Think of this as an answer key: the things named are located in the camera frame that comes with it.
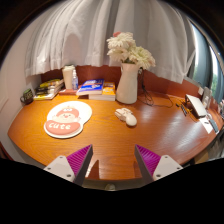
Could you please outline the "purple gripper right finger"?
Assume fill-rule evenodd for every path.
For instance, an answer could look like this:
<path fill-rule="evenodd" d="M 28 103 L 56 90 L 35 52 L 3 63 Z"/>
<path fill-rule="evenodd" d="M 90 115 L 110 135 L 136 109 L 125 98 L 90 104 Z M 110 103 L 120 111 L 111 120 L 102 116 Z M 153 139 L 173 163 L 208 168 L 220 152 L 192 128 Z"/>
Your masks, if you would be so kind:
<path fill-rule="evenodd" d="M 140 145 L 135 145 L 134 154 L 145 184 L 152 183 L 182 169 L 182 166 L 169 155 L 159 156 Z"/>

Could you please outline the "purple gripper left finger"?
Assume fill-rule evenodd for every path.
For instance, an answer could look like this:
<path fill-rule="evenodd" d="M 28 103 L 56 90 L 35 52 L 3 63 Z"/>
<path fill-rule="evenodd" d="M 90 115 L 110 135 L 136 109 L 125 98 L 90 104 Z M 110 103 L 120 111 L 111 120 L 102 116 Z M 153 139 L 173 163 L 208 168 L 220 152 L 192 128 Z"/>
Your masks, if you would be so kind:
<path fill-rule="evenodd" d="M 92 155 L 93 147 L 88 145 L 69 156 L 58 156 L 44 170 L 81 186 Z"/>

